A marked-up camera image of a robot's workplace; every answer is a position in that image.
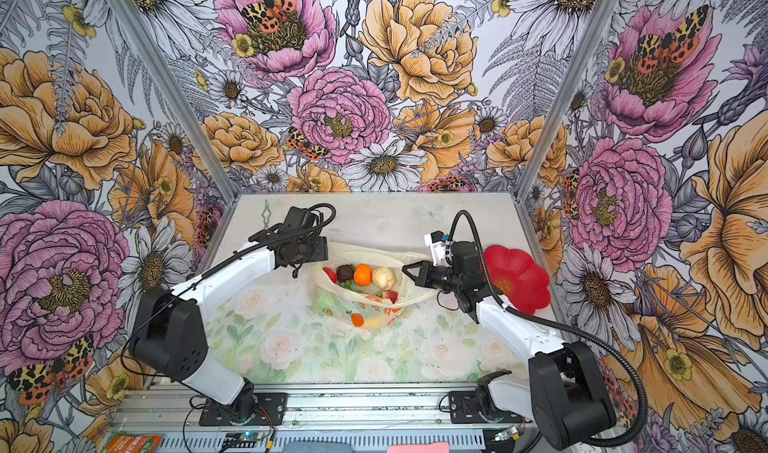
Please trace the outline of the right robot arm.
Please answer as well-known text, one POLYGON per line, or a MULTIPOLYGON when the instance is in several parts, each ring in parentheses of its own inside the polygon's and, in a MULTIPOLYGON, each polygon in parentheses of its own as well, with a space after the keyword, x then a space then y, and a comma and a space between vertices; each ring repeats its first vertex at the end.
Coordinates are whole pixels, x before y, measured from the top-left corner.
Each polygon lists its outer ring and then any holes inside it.
POLYGON ((432 255, 403 266, 416 286, 447 292, 458 309, 525 362, 525 376, 499 371, 476 389, 480 412, 510 412, 536 423, 554 448, 566 449, 615 426, 617 418, 595 355, 566 342, 561 326, 537 316, 549 306, 550 279, 524 250, 499 245, 479 251, 442 232, 425 237, 432 255))

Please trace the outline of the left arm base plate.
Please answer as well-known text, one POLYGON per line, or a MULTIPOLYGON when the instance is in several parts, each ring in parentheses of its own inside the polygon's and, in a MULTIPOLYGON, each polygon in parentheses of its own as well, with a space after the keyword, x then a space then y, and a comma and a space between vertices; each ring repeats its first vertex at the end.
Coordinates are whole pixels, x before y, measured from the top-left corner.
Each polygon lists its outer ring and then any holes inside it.
POLYGON ((208 399, 202 409, 199 425, 225 426, 281 426, 286 412, 286 393, 245 393, 231 405, 208 399))

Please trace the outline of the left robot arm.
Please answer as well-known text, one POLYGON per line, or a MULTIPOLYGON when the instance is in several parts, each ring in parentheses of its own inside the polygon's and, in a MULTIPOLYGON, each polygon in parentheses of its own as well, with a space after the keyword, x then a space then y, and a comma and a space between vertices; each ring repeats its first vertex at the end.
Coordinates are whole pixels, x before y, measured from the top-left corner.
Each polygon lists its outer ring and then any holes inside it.
POLYGON ((153 287, 139 302, 126 344, 132 358, 203 395, 234 424, 257 412, 252 383, 209 353, 205 322, 256 279, 286 267, 329 258, 323 229, 336 217, 329 203, 292 206, 284 220, 252 234, 243 246, 201 274, 172 287, 153 287))

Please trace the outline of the translucent yellowish plastic bag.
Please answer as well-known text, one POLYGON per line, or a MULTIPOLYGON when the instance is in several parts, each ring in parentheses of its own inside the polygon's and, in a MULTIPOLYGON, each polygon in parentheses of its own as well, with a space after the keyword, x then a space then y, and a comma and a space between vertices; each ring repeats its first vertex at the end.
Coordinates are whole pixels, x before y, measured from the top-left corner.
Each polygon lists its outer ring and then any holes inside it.
POLYGON ((368 330, 385 328, 394 324, 412 306, 437 295, 434 289, 416 286, 402 272, 404 265, 428 259, 421 253, 392 252, 344 243, 331 243, 328 251, 327 260, 314 263, 309 269, 314 283, 313 306, 320 313, 343 324, 368 330), (361 287, 353 280, 332 283, 323 268, 329 267, 335 271, 344 264, 353 264, 355 267, 367 264, 372 269, 392 268, 398 284, 394 291, 380 292, 372 284, 361 287))

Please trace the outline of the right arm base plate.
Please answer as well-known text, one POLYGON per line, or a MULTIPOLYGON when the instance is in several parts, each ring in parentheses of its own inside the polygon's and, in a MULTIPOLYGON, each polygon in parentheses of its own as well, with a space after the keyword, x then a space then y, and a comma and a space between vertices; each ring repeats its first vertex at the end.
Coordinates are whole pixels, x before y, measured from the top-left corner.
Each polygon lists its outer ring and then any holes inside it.
POLYGON ((447 410, 452 424, 524 422, 524 418, 518 414, 496 409, 485 394, 477 391, 450 391, 447 400, 447 410))

